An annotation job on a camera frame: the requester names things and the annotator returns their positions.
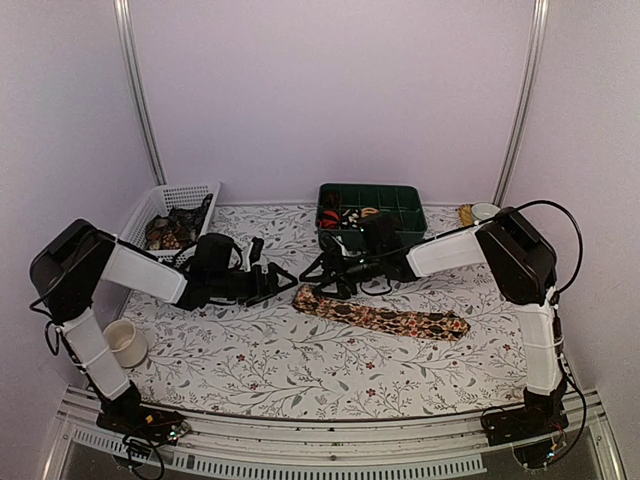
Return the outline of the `flamingo patterned tie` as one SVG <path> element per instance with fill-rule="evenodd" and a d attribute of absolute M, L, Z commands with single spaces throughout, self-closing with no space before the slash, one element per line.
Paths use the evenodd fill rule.
<path fill-rule="evenodd" d="M 299 313 L 394 336 L 455 342 L 471 331 L 469 323 L 452 311 L 400 311 L 332 299 L 300 287 L 292 301 Z"/>

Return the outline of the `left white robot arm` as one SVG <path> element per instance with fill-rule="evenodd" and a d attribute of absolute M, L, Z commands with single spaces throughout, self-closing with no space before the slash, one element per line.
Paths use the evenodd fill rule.
<path fill-rule="evenodd" d="M 148 426 L 141 394 L 103 334 L 98 308 L 122 307 L 140 292 L 184 311 L 209 304 L 250 307 L 297 285 L 274 262 L 261 264 L 263 242 L 243 249 L 229 236 L 209 233 L 163 262 L 84 219 L 69 224 L 31 261 L 29 279 L 37 297 L 29 308 L 47 317 L 76 368 L 97 394 L 104 414 L 128 434 Z"/>

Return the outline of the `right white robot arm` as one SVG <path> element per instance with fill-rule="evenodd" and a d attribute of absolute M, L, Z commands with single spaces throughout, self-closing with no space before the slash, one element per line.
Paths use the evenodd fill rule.
<path fill-rule="evenodd" d="M 557 313 L 557 255 L 550 243 L 522 215 L 507 207 L 477 221 L 413 246 L 402 243 L 395 218 L 369 214 L 358 222 L 365 251 L 349 256 L 329 239 L 305 270 L 294 308 L 343 323 L 414 338 L 455 341 L 469 328 L 452 312 L 406 312 L 351 302 L 362 283 L 383 276 L 408 283 L 454 268 L 485 263 L 502 297 L 512 305 L 521 329 L 526 359 L 524 406 L 517 427 L 537 436 L 562 410 L 567 375 L 560 356 L 563 333 Z"/>

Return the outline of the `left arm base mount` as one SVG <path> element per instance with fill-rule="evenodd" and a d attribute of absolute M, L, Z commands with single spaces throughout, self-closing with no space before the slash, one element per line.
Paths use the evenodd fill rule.
<path fill-rule="evenodd" d="M 176 445 L 179 439 L 192 431 L 186 417 L 177 411 L 148 407 L 141 407 L 129 416 L 101 412 L 96 424 L 105 430 L 148 440 L 159 446 Z"/>

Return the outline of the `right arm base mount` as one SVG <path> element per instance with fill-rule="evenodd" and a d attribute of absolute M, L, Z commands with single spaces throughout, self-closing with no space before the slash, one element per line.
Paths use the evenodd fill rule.
<path fill-rule="evenodd" d="M 569 426 L 565 414 L 547 417 L 540 409 L 490 407 L 480 417 L 490 446 L 558 433 Z"/>

